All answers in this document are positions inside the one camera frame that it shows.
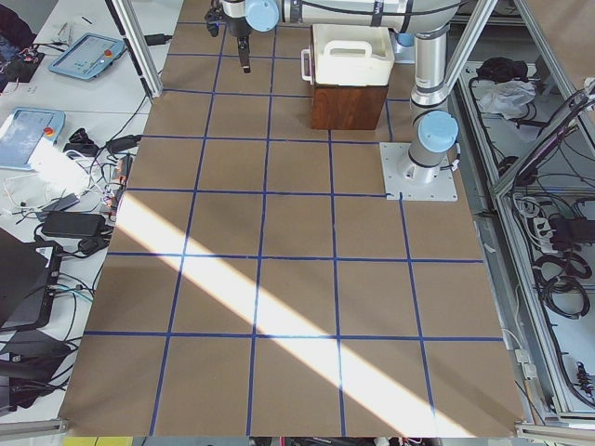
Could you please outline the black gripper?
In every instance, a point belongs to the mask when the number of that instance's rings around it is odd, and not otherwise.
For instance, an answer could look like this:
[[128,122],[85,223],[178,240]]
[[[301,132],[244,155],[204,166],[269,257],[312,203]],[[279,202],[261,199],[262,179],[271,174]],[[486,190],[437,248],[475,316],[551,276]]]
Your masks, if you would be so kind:
[[221,25],[237,38],[240,66],[244,73],[251,73],[249,35],[251,28],[245,16],[245,0],[211,1],[205,14],[206,28],[217,37]]

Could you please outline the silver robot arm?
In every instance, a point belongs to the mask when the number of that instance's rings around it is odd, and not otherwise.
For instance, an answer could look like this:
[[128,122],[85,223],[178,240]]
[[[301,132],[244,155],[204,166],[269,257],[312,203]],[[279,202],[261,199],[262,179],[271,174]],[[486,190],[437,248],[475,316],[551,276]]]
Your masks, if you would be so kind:
[[244,72],[250,72],[249,36],[268,32],[280,23],[336,24],[384,27],[414,36],[415,84],[411,105],[420,114],[413,118],[416,136],[407,154],[397,162],[400,176],[413,184],[429,184],[437,176],[453,141],[441,149],[430,141],[430,129],[444,109],[446,37],[458,1],[212,1],[205,14],[213,37],[221,24],[237,39]]

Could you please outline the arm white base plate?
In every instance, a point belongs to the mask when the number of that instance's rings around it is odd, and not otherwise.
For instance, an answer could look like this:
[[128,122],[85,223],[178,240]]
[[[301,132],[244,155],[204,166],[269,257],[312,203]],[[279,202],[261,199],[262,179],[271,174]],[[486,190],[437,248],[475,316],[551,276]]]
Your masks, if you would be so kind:
[[411,202],[456,202],[454,173],[447,157],[430,168],[409,157],[410,143],[381,142],[380,161],[388,200]]

